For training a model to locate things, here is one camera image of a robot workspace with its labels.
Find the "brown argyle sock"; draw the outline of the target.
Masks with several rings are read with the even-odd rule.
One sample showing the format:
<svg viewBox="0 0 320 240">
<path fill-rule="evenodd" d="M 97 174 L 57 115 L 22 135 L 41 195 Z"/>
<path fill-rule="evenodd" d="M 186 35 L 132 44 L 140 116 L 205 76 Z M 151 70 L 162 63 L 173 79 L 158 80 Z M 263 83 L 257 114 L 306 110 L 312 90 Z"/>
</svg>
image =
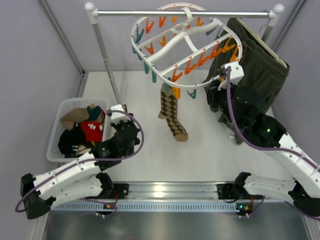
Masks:
<svg viewBox="0 0 320 240">
<path fill-rule="evenodd" d="M 160 89 L 160 112 L 158 118 L 166 120 L 167 126 L 176 141 L 186 142 L 189 139 L 186 129 L 178 119 L 178 99 L 172 87 L 165 90 L 164 83 Z"/>
</svg>

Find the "brown striped sock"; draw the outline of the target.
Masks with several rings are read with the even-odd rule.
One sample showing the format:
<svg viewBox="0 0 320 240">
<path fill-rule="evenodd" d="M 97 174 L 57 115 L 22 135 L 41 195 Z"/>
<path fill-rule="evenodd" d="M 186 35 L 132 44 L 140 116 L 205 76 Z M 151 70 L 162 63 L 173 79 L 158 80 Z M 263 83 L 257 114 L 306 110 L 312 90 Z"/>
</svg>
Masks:
<svg viewBox="0 0 320 240">
<path fill-rule="evenodd" d="M 86 121 L 89 116 L 86 108 L 75 108 L 65 114 L 59 122 L 66 130 L 70 131 L 76 124 Z"/>
</svg>

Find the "black sock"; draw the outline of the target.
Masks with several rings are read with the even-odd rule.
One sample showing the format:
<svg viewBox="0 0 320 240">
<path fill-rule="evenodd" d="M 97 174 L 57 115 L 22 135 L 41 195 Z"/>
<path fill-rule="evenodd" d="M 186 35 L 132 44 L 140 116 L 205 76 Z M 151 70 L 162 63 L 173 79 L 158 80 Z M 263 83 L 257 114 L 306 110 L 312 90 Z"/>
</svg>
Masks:
<svg viewBox="0 0 320 240">
<path fill-rule="evenodd" d="M 65 158 L 74 158 L 80 145 L 86 143 L 86 136 L 80 127 L 65 130 L 59 138 L 58 148 Z"/>
</svg>

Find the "red sock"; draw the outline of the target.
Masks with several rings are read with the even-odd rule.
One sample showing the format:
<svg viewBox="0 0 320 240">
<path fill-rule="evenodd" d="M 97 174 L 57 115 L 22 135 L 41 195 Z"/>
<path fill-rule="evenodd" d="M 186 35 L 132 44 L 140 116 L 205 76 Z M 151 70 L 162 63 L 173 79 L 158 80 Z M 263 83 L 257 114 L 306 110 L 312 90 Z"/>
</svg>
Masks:
<svg viewBox="0 0 320 240">
<path fill-rule="evenodd" d="M 87 142 L 101 142 L 103 140 L 104 125 L 102 122 L 84 121 L 80 123 Z"/>
</svg>

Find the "teal sock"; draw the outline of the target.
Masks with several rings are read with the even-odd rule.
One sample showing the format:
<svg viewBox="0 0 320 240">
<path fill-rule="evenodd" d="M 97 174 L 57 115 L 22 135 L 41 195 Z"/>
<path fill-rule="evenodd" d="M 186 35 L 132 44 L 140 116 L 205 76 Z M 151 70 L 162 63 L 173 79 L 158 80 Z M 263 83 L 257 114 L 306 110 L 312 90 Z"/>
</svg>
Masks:
<svg viewBox="0 0 320 240">
<path fill-rule="evenodd" d="M 95 106 L 95 107 L 87 107 L 87 112 L 88 112 L 88 121 L 92 122 L 103 122 L 103 114 L 100 106 Z"/>
</svg>

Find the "white oval clip hanger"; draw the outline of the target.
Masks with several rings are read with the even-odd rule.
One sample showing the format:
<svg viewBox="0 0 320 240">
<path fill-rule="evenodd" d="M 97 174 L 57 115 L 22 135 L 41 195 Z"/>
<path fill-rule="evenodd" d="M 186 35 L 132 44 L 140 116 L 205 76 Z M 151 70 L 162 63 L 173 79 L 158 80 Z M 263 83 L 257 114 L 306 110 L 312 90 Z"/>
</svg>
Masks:
<svg viewBox="0 0 320 240">
<path fill-rule="evenodd" d="M 195 98 L 197 90 L 220 79 L 221 66 L 238 62 L 243 46 L 239 37 L 216 17 L 200 17 L 192 13 L 203 8 L 184 2 L 164 5 L 159 11 L 182 10 L 183 16 L 143 16 L 132 26 L 130 40 L 133 53 L 143 62 L 144 72 L 151 74 L 153 83 L 162 81 L 165 90 L 173 89 L 175 97 L 185 90 Z M 218 67 L 208 81 L 188 80 L 194 70 L 207 67 L 224 54 L 231 57 Z"/>
</svg>

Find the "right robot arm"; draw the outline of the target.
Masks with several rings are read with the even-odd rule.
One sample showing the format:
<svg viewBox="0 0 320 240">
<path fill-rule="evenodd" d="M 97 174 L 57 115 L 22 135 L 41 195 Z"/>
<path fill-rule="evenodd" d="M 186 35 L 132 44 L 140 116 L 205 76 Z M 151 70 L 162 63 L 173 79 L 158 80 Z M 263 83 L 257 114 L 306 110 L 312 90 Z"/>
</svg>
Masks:
<svg viewBox="0 0 320 240">
<path fill-rule="evenodd" d="M 277 161 L 290 174 L 283 180 L 241 172 L 233 182 L 237 198 L 264 196 L 282 200 L 305 215 L 320 215 L 320 166 L 275 118 L 261 112 L 263 99 L 253 89 L 225 78 L 212 78 L 205 88 L 208 105 L 220 110 L 224 122 L 251 148 Z"/>
</svg>

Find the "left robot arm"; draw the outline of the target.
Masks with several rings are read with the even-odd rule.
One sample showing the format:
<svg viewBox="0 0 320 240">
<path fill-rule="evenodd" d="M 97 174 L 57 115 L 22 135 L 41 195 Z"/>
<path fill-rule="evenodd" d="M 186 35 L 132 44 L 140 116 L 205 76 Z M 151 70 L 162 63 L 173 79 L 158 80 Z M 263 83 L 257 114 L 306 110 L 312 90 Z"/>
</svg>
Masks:
<svg viewBox="0 0 320 240">
<path fill-rule="evenodd" d="M 74 200 L 107 199 L 114 195 L 114 183 L 106 173 L 123 160 L 137 154 L 145 136 L 140 123 L 132 118 L 112 124 L 114 135 L 75 160 L 49 172 L 27 173 L 20 180 L 21 199 L 15 207 L 28 220 L 46 215 L 56 206 Z"/>
</svg>

